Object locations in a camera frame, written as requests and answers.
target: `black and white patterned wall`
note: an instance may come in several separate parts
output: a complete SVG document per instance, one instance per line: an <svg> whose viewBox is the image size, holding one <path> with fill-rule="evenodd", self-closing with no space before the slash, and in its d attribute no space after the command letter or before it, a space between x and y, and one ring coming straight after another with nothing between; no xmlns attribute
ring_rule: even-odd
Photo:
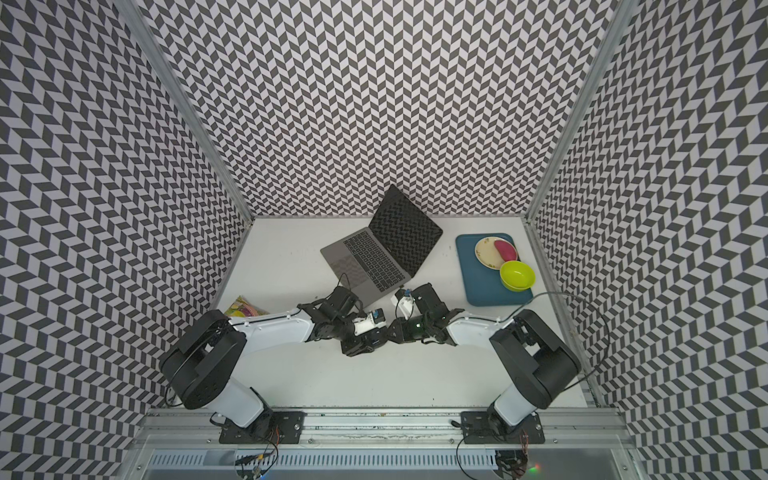
<svg viewBox="0 0 768 480"><path fill-rule="evenodd" d="M768 478L766 18L641 2L536 219L654 478Z"/></svg>
<svg viewBox="0 0 768 480"><path fill-rule="evenodd" d="M0 478L103 478L243 218L108 0L4 0L0 77Z"/></svg>
<svg viewBox="0 0 768 480"><path fill-rule="evenodd" d="M617 0L137 0L257 215L524 213Z"/></svg>

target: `metal grille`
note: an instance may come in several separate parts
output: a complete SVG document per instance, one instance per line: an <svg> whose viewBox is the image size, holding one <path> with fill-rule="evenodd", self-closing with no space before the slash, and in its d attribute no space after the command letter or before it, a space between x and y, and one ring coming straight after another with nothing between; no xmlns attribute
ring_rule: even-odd
<svg viewBox="0 0 768 480"><path fill-rule="evenodd" d="M211 455L207 450L162 450L155 452L149 468L164 470L233 468L229 455ZM238 450L237 458L260 453L257 450ZM464 470L489 470L496 467L493 455L484 449L466 449L459 454ZM392 449L370 450L317 450L301 449L280 451L275 468L286 470L455 470L455 450Z"/></svg>
<svg viewBox="0 0 768 480"><path fill-rule="evenodd" d="M205 450L163 450L155 452L149 461L150 468L199 467L204 465Z"/></svg>

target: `yellow bowl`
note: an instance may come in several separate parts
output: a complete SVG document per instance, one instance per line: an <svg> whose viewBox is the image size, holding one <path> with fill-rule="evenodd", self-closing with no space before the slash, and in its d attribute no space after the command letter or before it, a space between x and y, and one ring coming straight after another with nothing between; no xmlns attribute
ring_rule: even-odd
<svg viewBox="0 0 768 480"><path fill-rule="evenodd" d="M524 292L536 283L533 269L523 262L505 262L498 272L502 284L513 292Z"/></svg>

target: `snack bag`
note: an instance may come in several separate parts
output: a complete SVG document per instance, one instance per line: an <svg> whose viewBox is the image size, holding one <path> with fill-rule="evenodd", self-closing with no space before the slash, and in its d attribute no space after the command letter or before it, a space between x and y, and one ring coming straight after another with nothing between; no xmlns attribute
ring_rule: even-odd
<svg viewBox="0 0 768 480"><path fill-rule="evenodd" d="M238 296L237 300L232 302L232 305L230 308L227 309L226 312L224 312L224 315L226 316L261 316L266 315L269 312L266 310L262 310L260 308L256 308L255 306L251 305L248 300L245 300L243 296Z"/></svg>

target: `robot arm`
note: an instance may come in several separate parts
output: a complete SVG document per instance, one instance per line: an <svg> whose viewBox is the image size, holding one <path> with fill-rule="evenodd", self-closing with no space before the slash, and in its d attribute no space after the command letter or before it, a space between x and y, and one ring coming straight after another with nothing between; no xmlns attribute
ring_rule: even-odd
<svg viewBox="0 0 768 480"><path fill-rule="evenodd" d="M549 407L581 369L571 349L531 310L522 310L503 328L498 319L464 316L446 329L456 345L493 349L507 370L512 384L488 408L499 435ZM530 354L526 346L538 350Z"/></svg>
<svg viewBox="0 0 768 480"><path fill-rule="evenodd" d="M508 323L501 319L448 310L429 283L413 290L421 315L397 318L389 327L395 343L424 341L474 345L492 349L512 384L488 408L499 435L514 428L536 409L546 409L581 369L576 355L531 310L522 310ZM537 346L530 354L526 346Z"/></svg>
<svg viewBox="0 0 768 480"><path fill-rule="evenodd" d="M397 318L388 328L381 310L351 313L359 303L338 286L327 298L276 315L230 319L214 310L203 315L160 358L160 370L188 409L207 407L249 435L266 434L271 410L255 390L231 378L237 360L287 343L338 339L347 356L370 353L391 340L434 338L449 345L475 345L496 352L512 384L488 408L492 428L505 435L536 409L547 408L581 368L576 355L531 310L510 323L448 310L432 285L413 290L420 315ZM538 346L530 354L526 346Z"/></svg>
<svg viewBox="0 0 768 480"><path fill-rule="evenodd" d="M262 438L271 410L255 390L231 378L237 360L287 343L334 338L347 356L372 352L386 342L384 315L351 313L357 304L338 286L327 298L275 315L230 319L210 311L160 357L160 370L185 407L212 409Z"/></svg>

